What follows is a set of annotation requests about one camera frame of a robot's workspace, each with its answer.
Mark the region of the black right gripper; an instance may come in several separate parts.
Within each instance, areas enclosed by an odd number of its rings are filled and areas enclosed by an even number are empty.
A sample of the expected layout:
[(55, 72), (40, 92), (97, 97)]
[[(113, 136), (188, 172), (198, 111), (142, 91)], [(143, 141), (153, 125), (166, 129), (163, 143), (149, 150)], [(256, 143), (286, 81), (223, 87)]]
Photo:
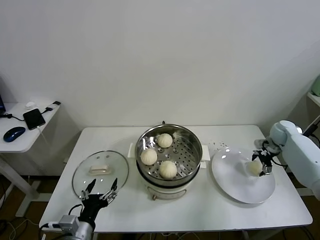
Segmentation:
[(271, 174), (272, 172), (272, 163), (273, 157), (276, 156), (275, 151), (269, 144), (263, 144), (261, 149), (257, 149), (253, 151), (251, 160), (255, 161), (258, 159), (262, 162), (261, 172), (259, 176), (266, 176)]

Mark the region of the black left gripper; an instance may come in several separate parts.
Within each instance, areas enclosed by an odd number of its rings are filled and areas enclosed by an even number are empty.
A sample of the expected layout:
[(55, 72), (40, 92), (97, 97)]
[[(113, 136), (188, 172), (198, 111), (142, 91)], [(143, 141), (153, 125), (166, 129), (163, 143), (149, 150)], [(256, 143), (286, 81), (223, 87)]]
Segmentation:
[(110, 190), (102, 194), (90, 194), (96, 184), (94, 178), (86, 187), (81, 191), (81, 200), (83, 204), (83, 211), (81, 213), (82, 222), (94, 222), (99, 211), (111, 204), (118, 195), (118, 179), (116, 178), (111, 185)]

